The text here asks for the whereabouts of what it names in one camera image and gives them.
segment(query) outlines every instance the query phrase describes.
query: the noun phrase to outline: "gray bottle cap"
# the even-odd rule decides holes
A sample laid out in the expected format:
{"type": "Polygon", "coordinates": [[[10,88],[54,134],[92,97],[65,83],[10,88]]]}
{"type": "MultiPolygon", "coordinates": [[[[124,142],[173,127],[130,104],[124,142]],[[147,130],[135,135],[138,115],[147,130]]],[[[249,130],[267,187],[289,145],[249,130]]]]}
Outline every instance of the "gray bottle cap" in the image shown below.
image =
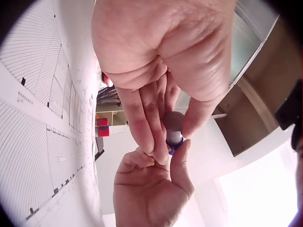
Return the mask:
{"type": "Polygon", "coordinates": [[[163,123],[167,131],[166,138],[170,141],[177,141],[182,138],[182,120],[184,115],[180,112],[168,112],[164,115],[163,123]]]}

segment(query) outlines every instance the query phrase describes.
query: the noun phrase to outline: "vial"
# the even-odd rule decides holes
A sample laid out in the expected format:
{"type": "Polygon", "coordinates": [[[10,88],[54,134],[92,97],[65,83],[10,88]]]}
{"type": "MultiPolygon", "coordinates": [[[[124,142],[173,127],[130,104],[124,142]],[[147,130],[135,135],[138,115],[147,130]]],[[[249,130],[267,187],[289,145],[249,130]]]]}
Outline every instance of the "vial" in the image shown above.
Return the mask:
{"type": "Polygon", "coordinates": [[[163,123],[166,128],[166,143],[170,146],[170,155],[173,155],[175,150],[183,143],[183,136],[181,134],[182,120],[184,115],[180,112],[168,112],[164,115],[163,123]]]}

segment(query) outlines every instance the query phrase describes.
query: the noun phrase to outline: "bright light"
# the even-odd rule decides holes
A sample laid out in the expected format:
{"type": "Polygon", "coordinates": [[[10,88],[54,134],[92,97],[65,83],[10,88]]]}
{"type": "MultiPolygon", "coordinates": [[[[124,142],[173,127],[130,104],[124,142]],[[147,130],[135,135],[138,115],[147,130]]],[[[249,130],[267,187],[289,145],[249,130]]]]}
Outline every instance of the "bright light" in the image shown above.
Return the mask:
{"type": "Polygon", "coordinates": [[[295,173],[281,149],[219,178],[229,227],[285,227],[297,212],[295,173]]]}

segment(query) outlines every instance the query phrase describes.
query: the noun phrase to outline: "hand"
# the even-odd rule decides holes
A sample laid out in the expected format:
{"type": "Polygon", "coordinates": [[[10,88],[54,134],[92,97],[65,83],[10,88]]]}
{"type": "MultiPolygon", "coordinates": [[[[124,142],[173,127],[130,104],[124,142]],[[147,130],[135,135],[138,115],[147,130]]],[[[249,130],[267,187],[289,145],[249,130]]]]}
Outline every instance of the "hand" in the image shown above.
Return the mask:
{"type": "Polygon", "coordinates": [[[140,148],[124,155],[114,181],[117,227],[172,226],[194,193],[186,168],[190,140],[162,166],[140,148]]]}
{"type": "Polygon", "coordinates": [[[173,110],[180,89],[192,97],[185,138],[228,91],[235,2],[96,2],[92,40],[101,69],[117,89],[135,141],[160,164],[168,159],[160,118],[173,110]]]}

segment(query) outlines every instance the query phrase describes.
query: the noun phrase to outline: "blueprint paper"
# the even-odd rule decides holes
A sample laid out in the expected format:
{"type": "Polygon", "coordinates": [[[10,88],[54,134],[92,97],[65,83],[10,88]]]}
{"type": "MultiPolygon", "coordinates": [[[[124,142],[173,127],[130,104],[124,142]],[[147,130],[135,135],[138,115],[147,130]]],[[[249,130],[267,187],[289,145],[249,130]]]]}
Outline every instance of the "blueprint paper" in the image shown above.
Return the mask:
{"type": "Polygon", "coordinates": [[[103,226],[92,0],[38,0],[0,47],[0,202],[17,226],[103,226]]]}

